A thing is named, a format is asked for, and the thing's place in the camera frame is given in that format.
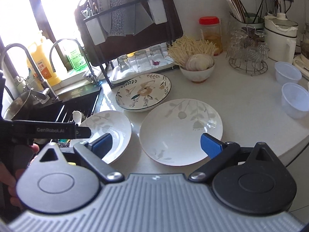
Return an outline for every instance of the tray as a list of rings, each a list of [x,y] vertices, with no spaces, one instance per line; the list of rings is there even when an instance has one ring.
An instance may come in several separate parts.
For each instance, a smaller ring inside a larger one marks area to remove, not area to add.
[[[149,60],[151,60],[150,52],[147,51],[147,55],[148,55]],[[114,65],[115,68],[113,69],[112,75],[109,79],[110,79],[112,84],[119,84],[121,82],[130,80],[130,79],[137,77],[139,75],[143,75],[143,74],[147,74],[147,73],[157,73],[161,70],[168,69],[168,68],[171,68],[171,67],[176,65],[174,63],[174,60],[171,57],[167,56],[167,51],[163,51],[163,55],[165,56],[166,64],[161,64],[161,65],[158,65],[158,67],[154,67],[154,68],[151,68],[151,69],[143,71],[143,72],[137,72],[133,75],[130,75],[130,76],[127,76],[127,77],[124,77],[124,78],[121,76],[121,72],[120,72],[117,60],[114,60],[113,65]],[[130,60],[130,63],[132,65],[133,69],[136,71],[137,67],[136,67],[136,61],[135,61],[134,56],[129,57],[129,60]]]

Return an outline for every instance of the red lid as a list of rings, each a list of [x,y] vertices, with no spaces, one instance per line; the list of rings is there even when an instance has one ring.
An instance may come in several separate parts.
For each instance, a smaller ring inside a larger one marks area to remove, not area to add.
[[[219,18],[217,17],[201,17],[198,22],[201,25],[212,25],[220,23]]]

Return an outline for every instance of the white bowl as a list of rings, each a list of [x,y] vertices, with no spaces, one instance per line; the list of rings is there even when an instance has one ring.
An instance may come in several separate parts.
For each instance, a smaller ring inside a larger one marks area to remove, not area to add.
[[[201,84],[201,83],[205,82],[206,79],[208,79],[210,77],[210,75],[214,71],[214,66],[207,69],[207,70],[201,70],[201,71],[189,71],[189,70],[185,70],[181,67],[180,67],[180,70],[181,70],[182,74],[187,79],[189,79],[193,83]]]
[[[279,84],[295,83],[302,78],[302,74],[294,65],[286,62],[275,63],[276,80]]]
[[[300,119],[309,112],[309,92],[295,83],[286,83],[282,86],[282,108],[294,119]]]
[[[93,142],[105,133],[110,133],[113,138],[111,150],[102,159],[110,164],[115,161],[127,148],[132,134],[131,122],[126,115],[117,111],[104,111],[93,114],[81,123],[91,129],[90,138],[72,139],[70,147],[76,143],[87,141]]]
[[[153,109],[143,120],[139,140],[153,160],[169,166],[186,166],[205,159],[200,137],[209,133],[221,140],[219,113],[205,102],[175,99]]]

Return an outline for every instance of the white ladle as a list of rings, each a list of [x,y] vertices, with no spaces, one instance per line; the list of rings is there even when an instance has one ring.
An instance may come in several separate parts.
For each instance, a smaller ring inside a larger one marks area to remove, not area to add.
[[[80,126],[81,124],[81,112],[80,111],[73,111],[73,120],[75,124],[78,124]]]

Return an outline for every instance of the sink basin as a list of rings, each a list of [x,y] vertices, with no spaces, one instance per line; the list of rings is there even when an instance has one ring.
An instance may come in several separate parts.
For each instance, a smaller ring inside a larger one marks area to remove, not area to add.
[[[35,121],[70,122],[72,112],[80,111],[85,117],[97,113],[103,99],[103,89],[87,84],[59,95],[59,102],[36,105],[24,119]]]

